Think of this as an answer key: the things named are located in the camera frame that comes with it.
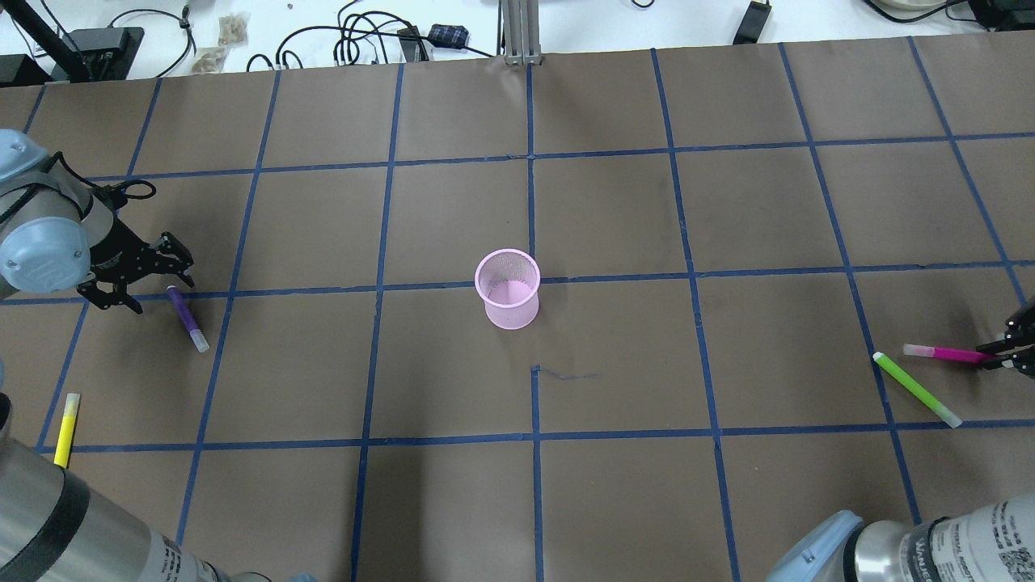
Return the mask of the black gripper purple-pen side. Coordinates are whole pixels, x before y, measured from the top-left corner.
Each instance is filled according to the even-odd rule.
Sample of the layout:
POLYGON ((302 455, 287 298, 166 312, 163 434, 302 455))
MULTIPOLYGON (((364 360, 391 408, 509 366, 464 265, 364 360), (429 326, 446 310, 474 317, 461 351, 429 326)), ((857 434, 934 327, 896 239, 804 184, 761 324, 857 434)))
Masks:
POLYGON ((193 279, 191 251, 175 235, 165 231, 155 242, 148 243, 122 220, 115 219, 101 242, 90 248, 90 273, 75 286, 75 291, 100 310, 125 305, 143 314, 143 305, 129 294, 129 285, 145 277, 178 277, 190 289, 193 279))

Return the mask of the silver robot arm with pink-pen side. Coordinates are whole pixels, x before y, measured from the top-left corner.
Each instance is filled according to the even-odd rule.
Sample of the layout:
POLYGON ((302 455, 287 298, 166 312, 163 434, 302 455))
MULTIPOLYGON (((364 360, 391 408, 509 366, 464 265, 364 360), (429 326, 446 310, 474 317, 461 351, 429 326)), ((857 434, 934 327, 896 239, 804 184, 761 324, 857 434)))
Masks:
MULTIPOLYGON (((1033 379, 1033 296, 1005 321, 990 343, 964 351, 903 345, 903 355, 1014 369, 1033 379)), ((898 363, 877 351, 873 362, 916 397, 948 428, 960 428, 951 412, 898 363)), ((838 511, 783 554, 765 581, 1033 581, 1033 493, 965 515, 909 526, 895 521, 865 524, 838 511)))

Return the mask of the black gripper pink-pen side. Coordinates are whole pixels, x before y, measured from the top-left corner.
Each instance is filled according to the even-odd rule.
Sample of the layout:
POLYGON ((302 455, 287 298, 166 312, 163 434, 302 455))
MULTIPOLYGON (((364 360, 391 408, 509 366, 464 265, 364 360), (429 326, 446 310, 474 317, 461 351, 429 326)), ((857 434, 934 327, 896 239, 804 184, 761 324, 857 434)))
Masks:
POLYGON ((981 362, 981 368, 1034 373, 1034 354, 1013 354, 1034 345, 1034 296, 1031 296, 1007 319, 1004 338, 975 348, 977 352, 994 355, 981 362))

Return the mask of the silver robot arm with purple-pen side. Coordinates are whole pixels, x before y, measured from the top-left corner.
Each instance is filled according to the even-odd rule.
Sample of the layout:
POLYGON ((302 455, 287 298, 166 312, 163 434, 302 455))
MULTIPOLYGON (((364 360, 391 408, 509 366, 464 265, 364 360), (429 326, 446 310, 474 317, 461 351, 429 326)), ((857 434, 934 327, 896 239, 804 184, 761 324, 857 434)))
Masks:
MULTIPOLYGON (((2 295, 73 289, 106 310, 142 305, 144 277, 193 286, 193 254, 169 232, 144 242, 118 219, 134 181, 99 185, 26 133, 2 130, 2 295)), ((229 581, 230 575, 108 500, 11 434, 2 397, 4 581, 229 581)))

